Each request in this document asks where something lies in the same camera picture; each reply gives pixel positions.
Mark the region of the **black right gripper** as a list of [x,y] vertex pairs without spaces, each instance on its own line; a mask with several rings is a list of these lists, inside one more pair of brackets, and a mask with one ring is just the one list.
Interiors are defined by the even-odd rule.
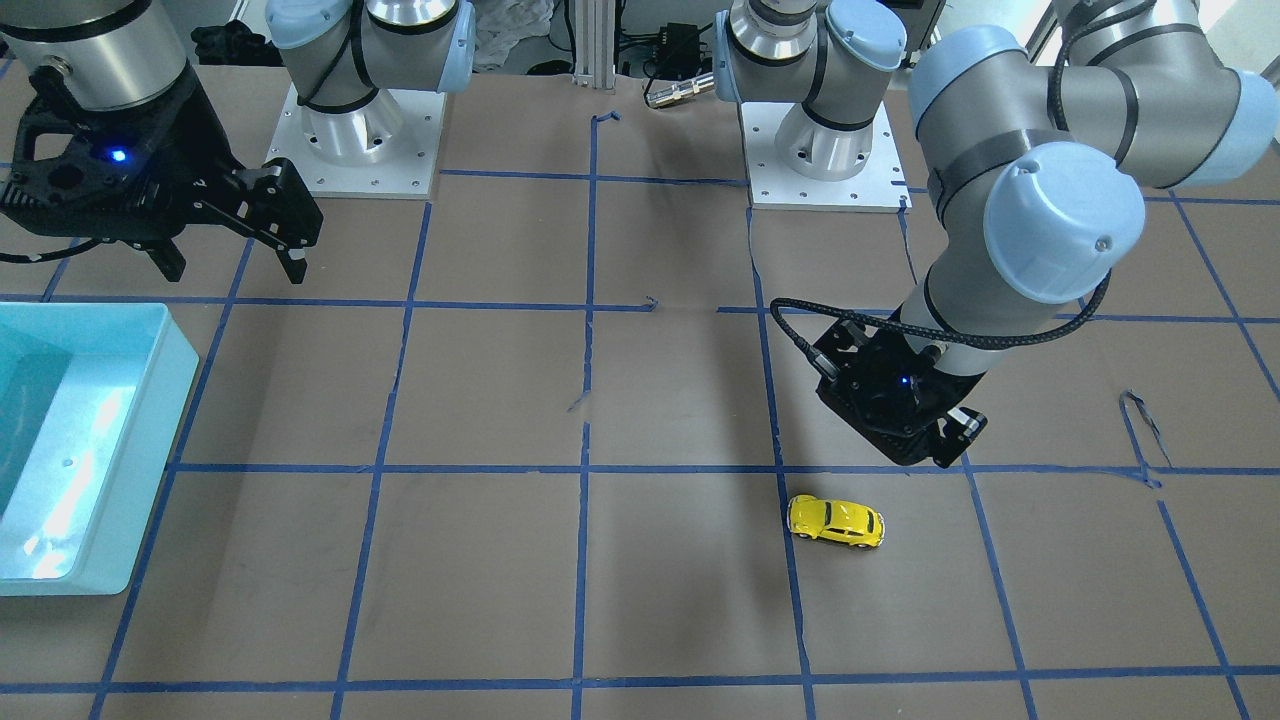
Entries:
[[29,82],[36,96],[3,182],[5,217],[36,234],[137,242],[168,282],[187,268],[172,238],[221,224],[274,250],[292,284],[305,281],[320,206],[289,159],[242,167],[193,70],[110,111],[82,106],[60,70],[35,70]]

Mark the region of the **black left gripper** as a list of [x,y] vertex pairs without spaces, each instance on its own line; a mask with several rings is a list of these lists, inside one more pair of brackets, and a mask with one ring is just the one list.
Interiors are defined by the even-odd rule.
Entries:
[[897,465],[929,459],[948,468],[988,425],[984,414],[961,405],[978,377],[937,370],[936,347],[916,352],[900,333],[867,334],[863,324],[842,320],[815,350],[817,396]]

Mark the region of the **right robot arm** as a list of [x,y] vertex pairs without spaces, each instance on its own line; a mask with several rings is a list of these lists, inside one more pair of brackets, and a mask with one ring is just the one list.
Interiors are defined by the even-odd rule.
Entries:
[[[467,87],[475,13],[467,1],[270,1],[270,40],[228,24],[229,40],[274,47],[303,136],[326,161],[392,156],[404,137],[394,91]],[[35,99],[15,135],[3,214],[33,234],[122,242],[170,282],[188,225],[224,225],[273,249],[289,282],[323,213],[288,158],[260,168],[233,154],[186,47],[157,1],[5,1],[3,40]]]

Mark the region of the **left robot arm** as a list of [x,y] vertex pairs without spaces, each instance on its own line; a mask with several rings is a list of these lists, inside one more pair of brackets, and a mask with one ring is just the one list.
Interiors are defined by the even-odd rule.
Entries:
[[1056,1],[1038,67],[1009,31],[969,26],[924,51],[913,133],[948,245],[902,305],[832,316],[810,343],[817,395],[890,461],[946,468],[986,427],[963,400],[1011,348],[1073,333],[1146,223],[1144,187],[1225,184],[1277,128],[1265,77],[1224,65],[1194,1]]

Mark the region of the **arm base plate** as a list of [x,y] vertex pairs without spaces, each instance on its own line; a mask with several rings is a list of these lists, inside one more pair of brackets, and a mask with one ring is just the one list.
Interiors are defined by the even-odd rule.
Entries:
[[795,102],[739,106],[751,206],[771,210],[873,211],[909,209],[884,104],[873,124],[855,133],[810,126]]
[[289,87],[266,159],[289,159],[314,197],[431,197],[451,95],[383,90],[344,114],[315,111],[296,99]]

